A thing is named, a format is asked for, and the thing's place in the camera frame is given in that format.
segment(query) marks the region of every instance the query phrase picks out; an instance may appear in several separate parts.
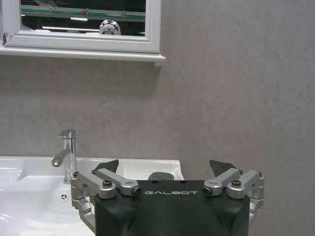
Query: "sink basin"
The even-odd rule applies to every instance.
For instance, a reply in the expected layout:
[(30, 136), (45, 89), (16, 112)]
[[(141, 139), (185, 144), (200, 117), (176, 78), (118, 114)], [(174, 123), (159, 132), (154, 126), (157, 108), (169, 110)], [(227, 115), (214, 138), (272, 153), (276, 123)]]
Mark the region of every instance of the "sink basin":
[[(63, 183), (63, 166), (52, 157), (0, 156), (0, 229), (2, 236), (93, 236), (71, 205), (70, 185)], [(79, 171), (91, 171), (113, 159), (77, 158)], [(117, 173), (146, 180), (153, 172), (183, 180), (177, 160), (120, 159)]]

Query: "faucet spout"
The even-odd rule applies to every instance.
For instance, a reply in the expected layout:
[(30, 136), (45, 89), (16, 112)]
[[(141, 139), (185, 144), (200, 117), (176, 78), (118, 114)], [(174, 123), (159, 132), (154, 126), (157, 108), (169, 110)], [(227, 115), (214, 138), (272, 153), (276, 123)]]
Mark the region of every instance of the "faucet spout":
[(54, 167), (64, 166), (63, 182), (70, 184), (73, 173), (77, 171), (75, 130), (66, 129), (59, 136), (63, 139), (63, 151), (53, 158), (51, 164)]
[(54, 159), (51, 161), (51, 164), (54, 167), (60, 167), (63, 164), (63, 160), (64, 158), (68, 155), (72, 153), (72, 150), (69, 148), (64, 149), (63, 151), (59, 152)]

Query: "screw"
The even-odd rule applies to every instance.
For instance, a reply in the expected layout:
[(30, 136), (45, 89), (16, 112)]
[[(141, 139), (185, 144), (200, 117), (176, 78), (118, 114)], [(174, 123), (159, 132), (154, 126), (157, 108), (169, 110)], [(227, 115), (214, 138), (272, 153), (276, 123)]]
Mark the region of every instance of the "screw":
[(204, 187), (204, 188), (203, 188), (203, 193), (204, 193), (206, 196), (211, 196), (211, 195), (212, 195), (212, 188)]
[(139, 188), (139, 187), (135, 187), (133, 188), (131, 194), (134, 196), (134, 197), (138, 197), (142, 192), (142, 189)]
[(110, 186), (112, 186), (112, 181), (110, 180), (103, 181), (103, 187), (110, 187)]
[(239, 180), (233, 180), (233, 181), (231, 182), (231, 184), (232, 184), (233, 186), (239, 187), (239, 186), (242, 185), (242, 182), (240, 182)]

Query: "shelf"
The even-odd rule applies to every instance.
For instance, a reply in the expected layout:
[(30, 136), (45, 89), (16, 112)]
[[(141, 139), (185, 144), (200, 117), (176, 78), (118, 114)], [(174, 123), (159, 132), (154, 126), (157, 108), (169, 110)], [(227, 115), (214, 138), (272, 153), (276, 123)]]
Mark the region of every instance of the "shelf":
[(99, 59), (120, 61), (143, 61), (154, 62), (155, 66), (162, 66), (165, 57), (161, 54), (152, 53), (126, 53), (106, 51), (64, 50), (44, 48), (5, 47), (0, 41), (0, 55), (32, 56), (48, 58), (76, 58), (76, 59)]

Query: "white mirror frame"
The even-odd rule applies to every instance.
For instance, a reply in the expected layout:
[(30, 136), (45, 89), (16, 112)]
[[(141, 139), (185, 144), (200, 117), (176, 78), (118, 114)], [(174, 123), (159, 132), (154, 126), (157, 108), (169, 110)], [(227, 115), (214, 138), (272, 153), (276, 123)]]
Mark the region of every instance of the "white mirror frame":
[(86, 35), (21, 30), (20, 0), (2, 0), (5, 46), (0, 54), (152, 61), (159, 54), (161, 0), (146, 0), (145, 36)]

